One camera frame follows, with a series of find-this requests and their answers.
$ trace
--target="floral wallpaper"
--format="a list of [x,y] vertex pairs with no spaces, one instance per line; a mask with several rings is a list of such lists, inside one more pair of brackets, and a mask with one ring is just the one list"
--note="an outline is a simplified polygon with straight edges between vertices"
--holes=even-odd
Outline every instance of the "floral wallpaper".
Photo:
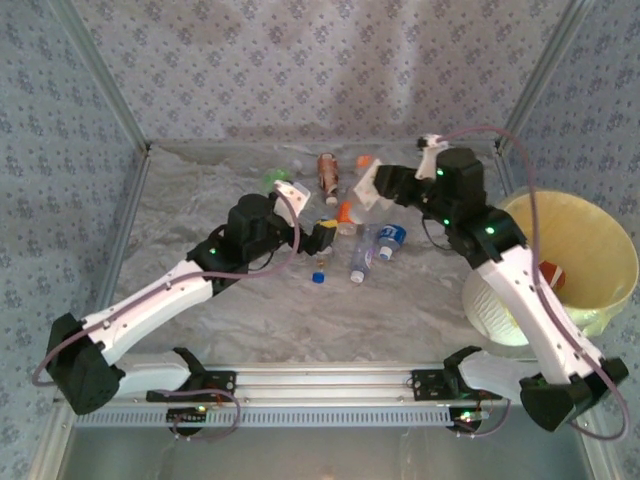
[[45,0],[0,2],[0,479],[25,478],[49,327],[91,308],[136,158]]
[[504,124],[568,0],[72,0],[145,136]]
[[[541,185],[576,193],[613,215],[640,250],[640,4],[602,0],[580,27],[522,137]],[[524,182],[520,159],[511,165]],[[640,478],[640,288],[596,343],[630,370],[622,391],[629,438],[618,445],[629,479]],[[619,428],[615,402],[607,402]]]

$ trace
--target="blue label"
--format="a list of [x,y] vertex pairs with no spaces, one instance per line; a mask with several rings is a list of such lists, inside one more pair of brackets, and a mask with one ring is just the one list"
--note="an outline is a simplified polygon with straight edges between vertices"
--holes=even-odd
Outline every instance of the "blue label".
[[380,235],[378,235],[378,238],[391,238],[395,240],[398,245],[402,245],[406,237],[407,231],[400,225],[385,225],[384,228],[380,230]]

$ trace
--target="blue bottle cap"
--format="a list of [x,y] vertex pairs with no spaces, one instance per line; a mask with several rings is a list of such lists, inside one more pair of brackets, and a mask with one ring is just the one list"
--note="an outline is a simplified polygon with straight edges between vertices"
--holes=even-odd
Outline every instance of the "blue bottle cap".
[[313,283],[324,283],[324,273],[313,272],[313,275],[311,275],[311,281]]

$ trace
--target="cable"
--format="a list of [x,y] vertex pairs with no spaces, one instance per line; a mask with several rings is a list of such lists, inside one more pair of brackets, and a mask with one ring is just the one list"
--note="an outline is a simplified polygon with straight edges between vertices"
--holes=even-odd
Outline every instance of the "cable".
[[284,270],[293,261],[293,259],[295,258],[298,252],[298,247],[300,246],[300,223],[298,221],[298,218],[296,217],[296,212],[293,209],[291,202],[289,202],[289,200],[279,191],[276,191],[276,194],[278,195],[278,197],[280,197],[280,199],[282,199],[285,206],[287,207],[287,210],[289,210],[289,214],[291,215],[291,218],[293,219],[293,246],[291,247],[291,253],[285,259],[284,262],[276,265],[273,268],[270,268],[269,270],[256,272],[256,273],[192,272],[192,273],[187,273],[179,277],[176,277],[172,281],[167,282],[166,284],[160,285],[157,288],[154,288],[153,290],[150,290],[144,295],[140,296],[139,298],[133,300],[131,303],[126,304],[120,310],[113,312],[103,321],[96,323],[94,325],[91,325],[90,327],[87,327],[85,329],[82,329],[77,333],[74,333],[69,338],[66,338],[65,340],[60,342],[58,345],[53,347],[51,351],[47,353],[47,355],[44,357],[42,362],[40,362],[40,364],[34,370],[33,374],[31,375],[31,383],[36,387],[54,387],[55,382],[43,382],[42,380],[40,380],[40,375],[42,374],[42,371],[47,367],[47,365],[51,363],[51,360],[53,360],[62,350],[67,348],[69,345],[72,345],[73,343],[77,342],[81,338],[86,337],[87,335],[95,332],[96,330],[99,330],[101,328],[105,328],[105,326],[111,325],[113,322],[118,321],[118,318],[121,315],[124,315],[125,313],[136,308],[138,305],[152,299],[158,293],[164,292],[167,289],[171,289],[176,285],[179,285],[180,283],[183,283],[187,280],[191,280],[192,278],[227,278],[231,280],[241,280],[245,278],[264,278],[264,277],[269,277],[271,275],[275,275],[276,273],[280,273],[282,270]]
[[231,426],[227,428],[225,431],[221,433],[216,433],[214,435],[200,435],[197,437],[189,437],[186,435],[181,435],[178,433],[178,424],[182,421],[182,416],[178,415],[173,421],[173,425],[171,427],[171,431],[176,436],[176,440],[183,439],[187,442],[191,441],[206,441],[206,442],[215,442],[218,440],[222,440],[223,438],[228,437],[233,432],[235,432],[240,426],[240,419],[242,418],[242,407],[240,406],[240,401],[231,393],[225,392],[224,390],[218,390],[217,388],[205,388],[202,390],[191,390],[187,392],[172,392],[170,390],[156,390],[160,395],[164,395],[165,397],[190,397],[191,395],[215,395],[226,397],[231,400],[236,406],[236,415],[233,417],[233,422]]
[[260,270],[262,270],[263,268],[266,268],[267,265],[269,265],[271,263],[271,260],[273,260],[273,256],[275,255],[276,251],[272,250],[271,253],[269,254],[269,258],[267,258],[267,261],[264,262],[260,267],[258,268],[250,268],[249,271],[250,272],[259,272]]
[[502,414],[502,417],[500,418],[500,420],[498,420],[498,423],[496,423],[493,427],[491,427],[486,432],[481,432],[481,433],[475,433],[471,429],[471,427],[466,425],[464,422],[454,421],[453,423],[471,431],[471,433],[463,433],[463,434],[458,432],[458,435],[463,437],[470,437],[470,438],[483,438],[483,437],[488,437],[489,435],[493,435],[498,430],[500,430],[504,426],[504,424],[507,423],[507,418],[509,417],[510,412],[511,412],[511,400],[507,400],[507,405],[504,408],[504,413]]
[[427,223],[426,223],[426,218],[422,217],[422,229],[424,230],[424,233],[427,234],[427,238],[429,239],[429,241],[431,242],[431,245],[433,245],[436,248],[439,248],[440,250],[444,250],[445,252],[451,250],[451,247],[443,247],[442,245],[438,245],[436,242],[433,241],[433,238],[431,238],[431,234],[429,233],[429,229],[427,228]]
[[520,143],[520,140],[513,135],[508,130],[505,130],[500,127],[494,127],[492,125],[482,125],[478,127],[469,127],[459,130],[454,133],[450,133],[447,135],[443,135],[439,137],[436,141],[438,143],[449,141],[453,138],[460,137],[462,135],[466,135],[468,133],[477,133],[477,132],[495,132],[503,137],[507,137],[509,140],[513,142],[513,145],[516,147],[522,159],[524,160],[524,167],[527,173],[527,186],[529,187],[529,199],[531,202],[531,217],[533,223],[533,246],[532,246],[532,261],[531,261],[531,271],[533,276],[533,285],[537,292],[538,298],[540,299],[540,303],[544,307],[545,312],[549,315],[549,318],[553,322],[554,326],[558,329],[558,331],[562,334],[565,340],[571,345],[571,347],[575,350],[575,353],[584,359],[584,361],[589,365],[589,367],[596,372],[596,374],[602,379],[607,388],[611,391],[613,396],[618,401],[620,405],[620,410],[622,411],[622,427],[620,431],[614,435],[606,436],[600,435],[598,433],[590,432],[589,430],[585,430],[584,428],[578,426],[575,423],[572,423],[571,426],[576,429],[578,432],[586,435],[587,437],[594,438],[596,440],[603,441],[618,441],[622,440],[629,433],[629,425],[631,424],[631,415],[629,413],[629,407],[627,402],[624,400],[622,393],[616,386],[616,384],[611,380],[609,375],[602,369],[602,367],[587,355],[583,350],[580,344],[572,337],[566,327],[562,324],[562,321],[557,317],[555,312],[553,311],[553,307],[549,303],[546,295],[542,291],[540,285],[540,224],[538,218],[538,205],[536,202],[536,188],[535,188],[535,169],[533,164],[529,161],[529,155],[527,154],[526,149]]

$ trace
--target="water bottle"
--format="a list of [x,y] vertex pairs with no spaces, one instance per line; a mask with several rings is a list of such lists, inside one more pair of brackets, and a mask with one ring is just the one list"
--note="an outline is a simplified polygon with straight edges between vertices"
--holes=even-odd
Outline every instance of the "water bottle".
[[362,283],[371,269],[380,224],[365,225],[362,237],[351,257],[351,281]]
[[327,247],[321,252],[315,254],[315,265],[313,275],[311,275],[311,281],[313,283],[324,283],[324,275],[331,261],[333,249]]
[[398,250],[407,237],[407,231],[400,225],[385,225],[378,235],[380,245],[380,258],[389,260],[393,252]]

